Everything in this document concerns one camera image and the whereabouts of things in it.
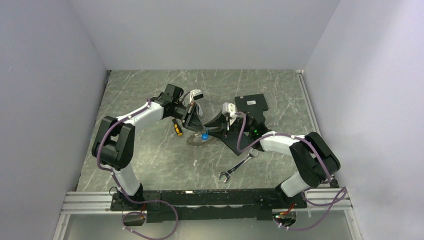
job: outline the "robotic arm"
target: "robotic arm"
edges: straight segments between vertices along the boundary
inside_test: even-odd
[[[268,105],[263,94],[239,96],[235,98],[235,104],[224,103],[221,113],[206,124],[200,121],[200,108],[195,102],[203,94],[198,90],[192,91],[190,103],[186,106],[181,99],[183,94],[182,88],[168,84],[158,97],[151,98],[150,104],[146,103],[139,109],[117,118],[106,116],[100,123],[91,153],[97,157],[101,142],[105,138],[100,152],[100,165],[113,172],[133,201],[144,201],[143,185],[137,180],[130,165],[135,136],[154,122],[167,117],[181,120],[182,126],[188,130],[208,133],[220,139],[236,155],[241,154],[240,149],[252,147],[262,152],[272,151],[292,156],[298,171],[275,188],[282,201],[289,202],[290,198],[302,191],[317,187],[329,174],[332,175],[340,169],[338,159],[318,133],[287,137],[268,129],[263,115],[263,112],[268,110]],[[236,109],[245,116],[237,117]],[[106,136],[111,126],[124,118],[127,120],[119,123]],[[311,146],[316,150],[314,153],[319,155],[319,159],[312,153]],[[123,200],[130,209],[140,207],[125,198]]]

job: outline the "white enclosure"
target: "white enclosure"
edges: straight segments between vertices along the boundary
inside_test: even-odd
[[[0,239],[52,239],[106,70],[148,69],[304,70],[363,239],[424,239],[423,12],[421,0],[2,0]]]
[[[71,0],[107,69],[303,69],[340,0]]]

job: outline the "black metal plate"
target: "black metal plate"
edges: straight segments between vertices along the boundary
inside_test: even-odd
[[[144,191],[143,192],[144,200],[156,200],[161,199],[161,193],[159,191]],[[118,193],[113,194],[112,204],[110,205],[111,211],[132,211],[134,209],[128,208],[122,201],[119,199]],[[149,202],[146,204],[145,209],[147,211],[158,211],[160,207],[159,202]]]
[[[237,151],[237,140],[239,139],[239,132],[230,131],[227,134],[227,137],[221,139],[221,141],[237,156],[240,156],[242,153]],[[252,140],[248,138],[244,133],[241,136],[240,140],[240,149],[244,149],[252,143]]]
[[[179,220],[211,220],[211,219],[254,219],[259,221],[269,221],[273,219],[271,209],[259,209],[257,204],[244,205],[241,207],[213,207],[201,206],[176,207]],[[175,220],[174,211],[170,207],[160,208],[159,211],[148,211],[147,223],[161,223],[163,221]]]
[[[264,94],[253,94],[245,96],[236,96],[234,97],[235,106],[237,111],[247,113],[251,108],[257,108],[262,112],[268,111],[267,100],[265,100]]]
[[[161,195],[162,200],[177,206],[259,204],[261,209],[288,209],[292,203],[296,203],[296,208],[307,207],[299,194],[288,202],[279,201],[274,188],[165,190],[161,191]]]

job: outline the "gray marble surface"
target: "gray marble surface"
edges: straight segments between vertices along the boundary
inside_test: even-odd
[[[107,191],[114,186],[108,172],[96,166],[91,146],[104,116],[127,114],[147,97],[158,96],[167,83],[186,92],[201,89],[204,98],[197,102],[211,120],[224,102],[235,96],[263,93],[269,110],[266,125],[276,132],[294,135],[313,130],[299,78],[294,70],[143,70],[112,71],[107,84],[90,146],[79,179],[78,191]],[[237,157],[224,143],[214,140],[204,146],[187,145],[192,132],[184,129],[178,137],[171,118],[158,121],[135,137],[131,165],[146,190],[273,188],[296,171],[290,156],[260,152],[259,156],[235,171],[229,183],[218,176],[232,168],[246,154]]]

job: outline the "wrench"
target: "wrench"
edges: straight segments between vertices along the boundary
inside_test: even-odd
[[[221,172],[221,174],[219,175],[219,180],[221,180],[222,177],[225,176],[226,179],[225,179],[224,183],[228,183],[228,181],[230,180],[231,174],[234,173],[234,171],[236,171],[238,168],[240,168],[243,164],[247,163],[251,158],[257,157],[258,154],[259,154],[258,150],[251,148],[249,150],[249,154],[245,158],[243,158],[243,160],[239,161],[230,170]]]

